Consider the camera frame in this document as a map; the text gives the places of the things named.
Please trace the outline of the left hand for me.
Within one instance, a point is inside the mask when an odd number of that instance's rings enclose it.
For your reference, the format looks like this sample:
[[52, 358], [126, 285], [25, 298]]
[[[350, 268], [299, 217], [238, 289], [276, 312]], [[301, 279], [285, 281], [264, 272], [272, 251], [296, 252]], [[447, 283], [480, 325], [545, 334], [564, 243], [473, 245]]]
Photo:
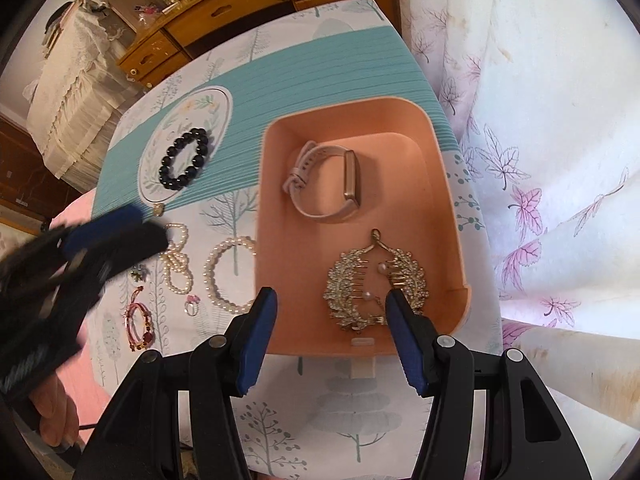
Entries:
[[61, 379], [53, 374], [29, 393], [40, 415], [39, 432], [47, 445], [74, 445], [79, 434], [76, 404], [67, 394]]

